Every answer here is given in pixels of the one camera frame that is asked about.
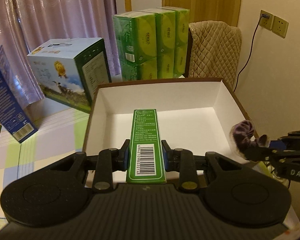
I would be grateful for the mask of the wall power socket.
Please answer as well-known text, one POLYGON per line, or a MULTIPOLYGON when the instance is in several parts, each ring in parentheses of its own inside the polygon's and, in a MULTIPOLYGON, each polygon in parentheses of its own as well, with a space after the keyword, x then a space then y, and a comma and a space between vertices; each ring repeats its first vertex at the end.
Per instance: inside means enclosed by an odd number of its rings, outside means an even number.
POLYGON ((278 16, 274 16, 269 12, 261 10, 259 26, 272 31, 274 34, 280 36, 281 38, 285 38, 287 35, 289 23, 278 16))

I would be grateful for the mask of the cow milk carton box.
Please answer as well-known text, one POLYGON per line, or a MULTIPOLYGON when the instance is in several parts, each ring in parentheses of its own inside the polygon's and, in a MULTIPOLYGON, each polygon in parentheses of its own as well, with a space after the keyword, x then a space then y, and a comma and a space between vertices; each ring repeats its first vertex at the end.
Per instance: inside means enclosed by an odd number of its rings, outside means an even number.
POLYGON ((104 39, 50 39, 27 55, 47 98, 89 113, 98 85, 111 82, 104 39))

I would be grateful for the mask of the quilted beige chair cover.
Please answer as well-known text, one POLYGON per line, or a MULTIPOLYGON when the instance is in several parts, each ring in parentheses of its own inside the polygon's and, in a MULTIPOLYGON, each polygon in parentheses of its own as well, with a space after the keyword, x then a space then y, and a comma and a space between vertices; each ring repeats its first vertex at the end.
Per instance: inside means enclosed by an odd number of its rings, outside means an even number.
POLYGON ((242 44, 240 29, 222 21, 202 21, 190 23, 189 30, 189 77, 222 78, 233 86, 242 44))

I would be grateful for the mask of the blue milk carton box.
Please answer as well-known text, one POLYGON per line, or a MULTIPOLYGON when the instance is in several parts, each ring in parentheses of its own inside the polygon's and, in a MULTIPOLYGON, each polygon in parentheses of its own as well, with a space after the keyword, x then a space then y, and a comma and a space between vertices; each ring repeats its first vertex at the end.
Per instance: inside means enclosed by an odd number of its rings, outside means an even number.
POLYGON ((30 103, 25 92, 0 46, 0 123, 19 143, 38 131, 28 112, 30 103))

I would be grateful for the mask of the green tissue pack stack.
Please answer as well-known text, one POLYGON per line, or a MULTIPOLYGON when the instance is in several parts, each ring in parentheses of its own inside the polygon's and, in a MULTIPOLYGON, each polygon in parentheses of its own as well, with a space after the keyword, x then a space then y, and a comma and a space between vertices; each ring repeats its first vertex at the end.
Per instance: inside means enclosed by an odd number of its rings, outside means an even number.
POLYGON ((124 81, 179 78, 185 73, 190 11, 150 8, 113 16, 124 81))

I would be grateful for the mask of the pink curtain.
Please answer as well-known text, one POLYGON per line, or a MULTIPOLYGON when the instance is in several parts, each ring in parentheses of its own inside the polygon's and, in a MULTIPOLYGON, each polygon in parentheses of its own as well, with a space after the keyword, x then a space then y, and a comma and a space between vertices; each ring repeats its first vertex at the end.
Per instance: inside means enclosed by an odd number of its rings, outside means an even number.
POLYGON ((52 38, 103 38, 110 74, 120 74, 115 14, 115 0, 0 0, 0 46, 26 103, 44 97, 27 54, 52 38))

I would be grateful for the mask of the green medicine box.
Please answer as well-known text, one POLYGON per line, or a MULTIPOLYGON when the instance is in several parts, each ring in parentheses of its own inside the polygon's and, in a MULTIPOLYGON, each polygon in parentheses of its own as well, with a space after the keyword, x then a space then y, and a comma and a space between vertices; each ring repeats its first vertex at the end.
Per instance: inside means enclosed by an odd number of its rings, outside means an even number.
POLYGON ((126 182, 166 183, 156 109, 136 109, 133 113, 126 182))

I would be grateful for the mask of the checkered tablecloth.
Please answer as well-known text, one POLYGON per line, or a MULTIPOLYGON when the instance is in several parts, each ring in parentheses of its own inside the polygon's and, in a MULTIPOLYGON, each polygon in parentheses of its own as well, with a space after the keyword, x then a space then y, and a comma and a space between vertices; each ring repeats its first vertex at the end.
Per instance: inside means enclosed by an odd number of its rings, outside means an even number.
MULTIPOLYGON (((30 106, 38 131, 23 143, 0 133, 0 195, 11 182, 81 151, 89 115, 51 99, 30 106)), ((0 220, 4 219, 0 207, 0 220)))

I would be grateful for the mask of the dark velvet scrunchie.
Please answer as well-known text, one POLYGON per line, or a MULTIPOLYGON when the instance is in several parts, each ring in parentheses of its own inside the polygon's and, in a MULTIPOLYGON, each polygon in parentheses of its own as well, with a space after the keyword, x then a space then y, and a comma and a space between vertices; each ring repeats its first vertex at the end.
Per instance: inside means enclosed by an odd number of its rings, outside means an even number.
POLYGON ((244 152, 250 148, 269 147, 270 138, 264 134, 259 138, 254 137, 255 128, 250 120, 243 120, 234 125, 230 130, 232 147, 236 147, 235 152, 241 158, 247 160, 244 152))

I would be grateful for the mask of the brown cardboard storage box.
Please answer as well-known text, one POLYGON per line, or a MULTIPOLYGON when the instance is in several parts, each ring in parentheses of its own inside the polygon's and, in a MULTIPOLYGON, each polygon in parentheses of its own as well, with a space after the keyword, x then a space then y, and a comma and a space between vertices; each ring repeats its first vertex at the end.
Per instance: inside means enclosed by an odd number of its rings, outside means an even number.
POLYGON ((147 80, 98 87, 83 151, 92 156, 120 148, 130 138, 136 109, 157 111, 160 137, 171 148, 184 148, 194 155, 217 152, 244 163, 230 131, 248 115, 220 79, 147 80))

